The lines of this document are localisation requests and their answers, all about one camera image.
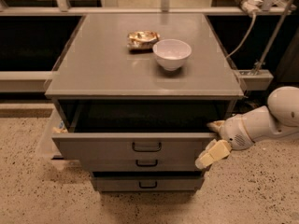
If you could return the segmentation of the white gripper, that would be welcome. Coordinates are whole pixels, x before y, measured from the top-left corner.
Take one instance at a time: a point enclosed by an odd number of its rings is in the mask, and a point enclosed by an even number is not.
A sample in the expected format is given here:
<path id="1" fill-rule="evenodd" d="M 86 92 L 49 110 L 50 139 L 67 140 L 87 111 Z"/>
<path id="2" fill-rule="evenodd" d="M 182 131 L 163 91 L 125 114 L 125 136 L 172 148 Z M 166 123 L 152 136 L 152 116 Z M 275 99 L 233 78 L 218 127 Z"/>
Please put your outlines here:
<path id="1" fill-rule="evenodd" d="M 195 161 L 195 166 L 200 170 L 226 158 L 232 149 L 245 150 L 254 144 L 244 128 L 243 119 L 240 115 L 233 116 L 226 121 L 212 121 L 206 126 L 214 133 L 220 132 L 220 137 L 223 140 L 212 140 L 206 149 L 200 153 Z"/>

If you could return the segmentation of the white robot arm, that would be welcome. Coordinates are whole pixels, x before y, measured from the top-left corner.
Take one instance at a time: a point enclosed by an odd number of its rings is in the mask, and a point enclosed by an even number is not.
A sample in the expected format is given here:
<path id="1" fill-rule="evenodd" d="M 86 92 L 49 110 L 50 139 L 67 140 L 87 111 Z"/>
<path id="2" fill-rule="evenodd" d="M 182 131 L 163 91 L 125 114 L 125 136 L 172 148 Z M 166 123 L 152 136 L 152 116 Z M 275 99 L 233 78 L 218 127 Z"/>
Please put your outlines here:
<path id="1" fill-rule="evenodd" d="M 286 86 L 275 89 L 267 105 L 227 120 L 208 123 L 219 140 L 212 140 L 195 161 L 203 170 L 212 163 L 228 157 L 232 150 L 245 150 L 267 139 L 297 139 L 299 134 L 299 88 Z"/>

